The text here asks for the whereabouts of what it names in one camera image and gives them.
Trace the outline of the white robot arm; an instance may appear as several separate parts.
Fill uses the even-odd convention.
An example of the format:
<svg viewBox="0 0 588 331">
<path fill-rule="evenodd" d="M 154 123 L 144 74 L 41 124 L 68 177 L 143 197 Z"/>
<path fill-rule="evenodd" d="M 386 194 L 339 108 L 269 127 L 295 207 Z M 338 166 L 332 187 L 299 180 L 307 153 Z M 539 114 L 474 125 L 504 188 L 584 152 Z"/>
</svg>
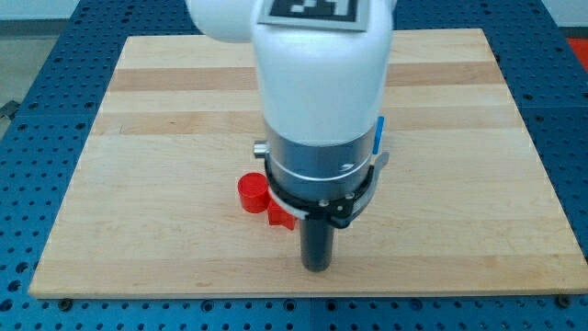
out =
<svg viewBox="0 0 588 331">
<path fill-rule="evenodd" d="M 393 0 L 190 0 L 196 27 L 254 47 L 266 124 L 256 153 L 278 203 L 345 228 L 374 195 L 386 157 L 378 116 Z"/>
</svg>

